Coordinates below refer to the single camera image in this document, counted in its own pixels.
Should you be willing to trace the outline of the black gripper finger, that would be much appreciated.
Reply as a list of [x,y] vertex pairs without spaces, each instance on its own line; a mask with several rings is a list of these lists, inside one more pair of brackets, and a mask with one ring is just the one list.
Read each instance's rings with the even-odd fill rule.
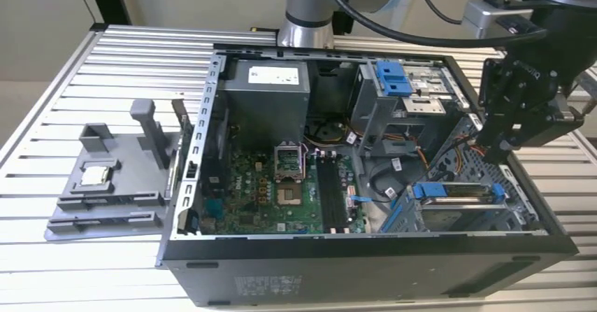
[[509,133],[521,100],[518,61],[487,59],[483,64],[478,104],[483,108],[483,126],[477,145],[486,149],[483,160],[497,163],[507,156],[511,146]]
[[583,125],[583,116],[567,105],[562,94],[514,116],[519,128],[513,131],[510,144],[519,147],[539,147]]

